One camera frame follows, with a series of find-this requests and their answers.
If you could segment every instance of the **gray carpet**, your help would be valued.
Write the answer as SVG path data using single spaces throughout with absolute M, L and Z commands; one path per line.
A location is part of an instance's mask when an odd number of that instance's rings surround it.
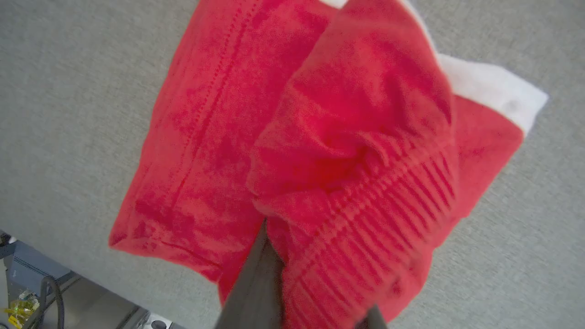
M 219 310 L 213 285 L 106 244 L 195 6 L 0 1 L 0 228 L 127 299 L 205 329 Z M 415 6 L 441 52 L 506 66 L 550 101 L 391 327 L 584 328 L 584 2 Z

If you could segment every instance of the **red cloth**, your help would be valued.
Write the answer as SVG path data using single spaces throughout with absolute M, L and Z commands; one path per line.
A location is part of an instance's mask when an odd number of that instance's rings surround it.
M 223 301 L 268 216 L 287 328 L 391 320 L 522 138 L 453 95 L 398 1 L 202 0 L 109 244 Z

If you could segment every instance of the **yellow object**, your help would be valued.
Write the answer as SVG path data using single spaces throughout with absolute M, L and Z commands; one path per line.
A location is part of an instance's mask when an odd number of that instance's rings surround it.
M 26 320 L 33 314 L 33 312 L 39 307 L 39 301 L 35 294 L 28 290 L 20 294 L 17 300 L 13 300 L 10 303 L 8 309 L 4 309 L 4 313 L 8 313 L 8 322 L 14 325 L 16 328 L 21 329 L 25 324 Z
M 10 322 L 10 324 L 14 325 L 16 328 L 22 329 L 22 324 L 14 316 L 8 317 L 8 322 Z

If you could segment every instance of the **white fabric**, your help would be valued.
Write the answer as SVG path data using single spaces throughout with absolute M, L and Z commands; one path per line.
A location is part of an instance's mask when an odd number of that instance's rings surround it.
M 439 62 L 454 94 L 499 112 L 524 135 L 548 100 L 542 90 L 503 67 L 444 54 L 439 55 Z

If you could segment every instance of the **vent grille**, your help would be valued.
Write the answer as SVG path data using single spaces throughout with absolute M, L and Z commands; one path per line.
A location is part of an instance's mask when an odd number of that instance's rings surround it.
M 50 274 L 48 274 L 47 272 L 39 269 L 38 267 L 28 263 L 27 261 L 25 261 L 24 259 L 18 257 L 18 256 L 14 256 L 14 258 L 12 259 L 13 262 L 17 262 L 18 264 L 28 268 L 29 270 L 33 270 L 35 273 L 42 275 L 42 276 L 52 276 Z

